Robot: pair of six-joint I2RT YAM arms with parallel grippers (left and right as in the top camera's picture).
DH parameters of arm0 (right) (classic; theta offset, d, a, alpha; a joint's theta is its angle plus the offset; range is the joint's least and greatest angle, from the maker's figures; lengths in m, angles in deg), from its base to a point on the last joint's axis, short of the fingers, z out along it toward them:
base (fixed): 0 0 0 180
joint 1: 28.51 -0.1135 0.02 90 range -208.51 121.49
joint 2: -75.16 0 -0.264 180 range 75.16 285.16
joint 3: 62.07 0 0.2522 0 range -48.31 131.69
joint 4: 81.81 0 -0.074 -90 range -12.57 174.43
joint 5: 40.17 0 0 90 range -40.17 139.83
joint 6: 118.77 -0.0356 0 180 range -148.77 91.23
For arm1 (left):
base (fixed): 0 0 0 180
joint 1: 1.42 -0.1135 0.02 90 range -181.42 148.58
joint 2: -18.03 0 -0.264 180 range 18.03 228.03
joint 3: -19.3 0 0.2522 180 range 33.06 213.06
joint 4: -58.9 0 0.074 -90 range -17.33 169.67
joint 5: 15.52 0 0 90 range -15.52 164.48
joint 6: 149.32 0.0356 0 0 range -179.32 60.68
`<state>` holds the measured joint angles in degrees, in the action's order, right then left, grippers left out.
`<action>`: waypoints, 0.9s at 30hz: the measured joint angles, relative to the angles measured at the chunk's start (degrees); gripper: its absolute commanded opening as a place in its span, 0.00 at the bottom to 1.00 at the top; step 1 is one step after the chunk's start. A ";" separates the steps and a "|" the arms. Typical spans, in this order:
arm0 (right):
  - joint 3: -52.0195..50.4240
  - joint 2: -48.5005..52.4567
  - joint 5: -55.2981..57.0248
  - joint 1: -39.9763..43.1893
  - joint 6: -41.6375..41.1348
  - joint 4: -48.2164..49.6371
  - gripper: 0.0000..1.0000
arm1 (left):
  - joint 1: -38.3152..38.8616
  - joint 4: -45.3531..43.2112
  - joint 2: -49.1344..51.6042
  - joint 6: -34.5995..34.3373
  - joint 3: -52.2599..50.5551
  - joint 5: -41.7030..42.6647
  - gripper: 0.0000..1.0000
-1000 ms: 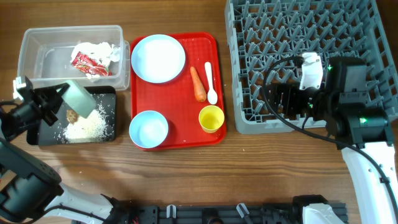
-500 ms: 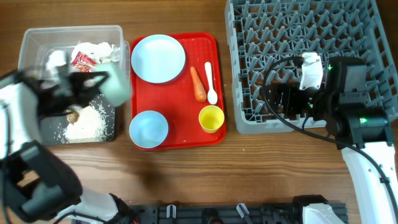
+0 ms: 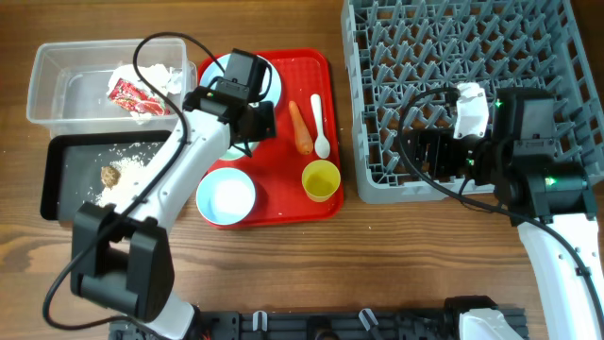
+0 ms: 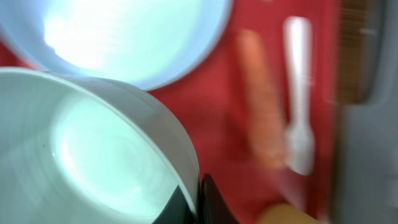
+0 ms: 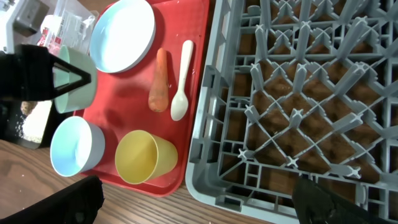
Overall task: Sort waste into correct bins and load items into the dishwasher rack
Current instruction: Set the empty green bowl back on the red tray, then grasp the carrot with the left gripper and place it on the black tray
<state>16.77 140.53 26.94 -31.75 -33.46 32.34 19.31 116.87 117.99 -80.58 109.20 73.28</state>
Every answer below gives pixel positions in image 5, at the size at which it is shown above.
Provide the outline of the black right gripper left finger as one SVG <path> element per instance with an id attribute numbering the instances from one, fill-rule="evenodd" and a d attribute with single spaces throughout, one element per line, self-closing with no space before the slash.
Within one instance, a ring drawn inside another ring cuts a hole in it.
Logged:
<path id="1" fill-rule="evenodd" d="M 91 175 L 13 215 L 1 219 L 1 223 L 91 224 L 95 221 L 103 203 L 103 183 L 97 176 Z"/>

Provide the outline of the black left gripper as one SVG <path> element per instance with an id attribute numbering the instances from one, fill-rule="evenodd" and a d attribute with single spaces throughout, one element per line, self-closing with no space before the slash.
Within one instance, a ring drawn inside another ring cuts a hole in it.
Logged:
<path id="1" fill-rule="evenodd" d="M 17 45 L 14 54 L 1 53 L 1 99 L 43 101 L 92 92 L 92 59 L 75 49 Z"/>

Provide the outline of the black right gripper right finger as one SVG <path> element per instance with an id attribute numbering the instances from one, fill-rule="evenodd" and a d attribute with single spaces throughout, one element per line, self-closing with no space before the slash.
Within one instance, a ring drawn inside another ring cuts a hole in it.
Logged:
<path id="1" fill-rule="evenodd" d="M 317 182 L 299 178 L 292 194 L 297 218 L 300 223 L 387 223 L 357 206 L 367 201 L 368 185 L 356 184 L 356 202 L 351 203 Z"/>

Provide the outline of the mint green bowl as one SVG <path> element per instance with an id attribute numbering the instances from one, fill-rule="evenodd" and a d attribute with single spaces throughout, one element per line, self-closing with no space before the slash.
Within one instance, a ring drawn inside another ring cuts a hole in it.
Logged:
<path id="1" fill-rule="evenodd" d="M 55 107 L 59 113 L 69 113 L 89 107 L 94 101 L 98 75 L 94 61 L 87 54 L 83 54 L 73 48 L 63 45 L 60 48 L 58 57 L 69 64 L 88 72 L 91 75 L 91 82 L 76 90 L 65 93 L 54 99 Z"/>

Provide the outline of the red snack wrapper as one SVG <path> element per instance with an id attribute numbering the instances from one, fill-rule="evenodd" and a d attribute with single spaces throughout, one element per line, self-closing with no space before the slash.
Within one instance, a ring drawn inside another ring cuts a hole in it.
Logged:
<path id="1" fill-rule="evenodd" d="M 42 35 L 37 45 L 48 48 L 51 54 L 58 56 L 61 48 L 61 38 L 56 36 L 48 27 L 45 27 L 42 29 Z"/>

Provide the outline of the small light blue bowl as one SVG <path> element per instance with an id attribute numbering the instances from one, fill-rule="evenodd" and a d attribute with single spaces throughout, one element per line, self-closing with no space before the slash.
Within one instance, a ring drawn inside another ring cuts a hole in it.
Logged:
<path id="1" fill-rule="evenodd" d="M 50 161 L 57 174 L 71 177 L 94 168 L 102 159 L 104 150 L 102 130 L 82 117 L 72 116 L 54 132 Z"/>

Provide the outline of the brown food scrap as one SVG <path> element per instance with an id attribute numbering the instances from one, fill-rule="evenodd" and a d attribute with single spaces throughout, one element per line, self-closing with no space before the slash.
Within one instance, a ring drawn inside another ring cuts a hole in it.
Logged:
<path id="1" fill-rule="evenodd" d="M 37 106 L 37 101 L 23 101 L 21 103 L 21 112 L 23 115 L 28 116 L 32 113 L 34 108 Z"/>

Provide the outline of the orange carrot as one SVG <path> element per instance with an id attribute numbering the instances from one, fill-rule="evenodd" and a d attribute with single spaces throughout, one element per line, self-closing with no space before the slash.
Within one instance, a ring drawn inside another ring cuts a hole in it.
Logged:
<path id="1" fill-rule="evenodd" d="M 163 48 L 157 51 L 154 79 L 149 91 L 148 105 L 154 112 L 165 111 L 169 105 L 167 51 Z"/>

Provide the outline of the yellow plastic cup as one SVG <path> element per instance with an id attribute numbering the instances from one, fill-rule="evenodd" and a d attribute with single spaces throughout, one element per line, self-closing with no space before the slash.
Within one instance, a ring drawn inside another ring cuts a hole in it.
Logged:
<path id="1" fill-rule="evenodd" d="M 115 167 L 123 181 L 138 185 L 171 172 L 178 161 L 176 147 L 168 140 L 135 130 L 120 140 Z"/>

